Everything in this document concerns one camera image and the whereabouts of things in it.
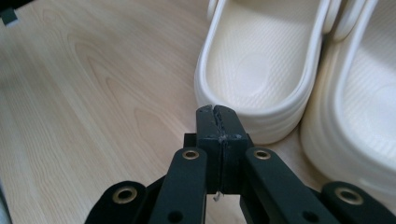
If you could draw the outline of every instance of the white slipper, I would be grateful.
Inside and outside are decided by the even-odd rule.
[[[342,22],[336,28],[301,140],[323,174],[365,189],[396,212],[396,1],[375,3],[364,2],[351,32]]]
[[[304,113],[322,36],[339,6],[340,0],[212,0],[195,72],[198,105],[234,109],[256,144],[285,137]]]

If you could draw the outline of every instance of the black linkage arm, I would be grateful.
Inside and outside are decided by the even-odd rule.
[[[86,223],[204,223],[206,194],[239,194],[247,223],[396,223],[369,194],[344,182],[321,193],[306,187],[274,151],[254,147],[235,112],[197,110],[197,133],[166,176],[147,188],[125,181],[109,188]]]

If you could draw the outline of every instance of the wood grain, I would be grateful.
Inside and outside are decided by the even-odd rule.
[[[207,0],[38,0],[0,28],[0,178],[14,223],[83,223],[111,185],[164,175],[195,131]],[[309,186],[327,181],[298,130],[271,145]],[[238,198],[206,223],[244,223]]]

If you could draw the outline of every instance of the light wood surface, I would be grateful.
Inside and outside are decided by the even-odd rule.
[[[37,0],[0,27],[0,178],[14,223],[83,223],[111,185],[163,176],[195,132],[207,0]],[[310,187],[326,182],[298,129],[268,146]],[[206,223],[244,223],[238,198]]]

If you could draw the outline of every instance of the metal screw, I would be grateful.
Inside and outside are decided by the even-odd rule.
[[[268,152],[264,151],[264,150],[256,150],[254,151],[254,156],[259,159],[259,160],[268,160],[271,158],[271,154],[269,154]]]
[[[113,194],[113,202],[124,204],[133,201],[137,196],[136,188],[132,186],[122,187],[116,190]]]
[[[348,188],[335,189],[335,195],[345,203],[349,203],[352,205],[361,205],[364,202],[363,198],[359,195],[359,193]]]
[[[186,160],[195,160],[199,157],[199,153],[195,150],[187,150],[183,152],[183,158]]]

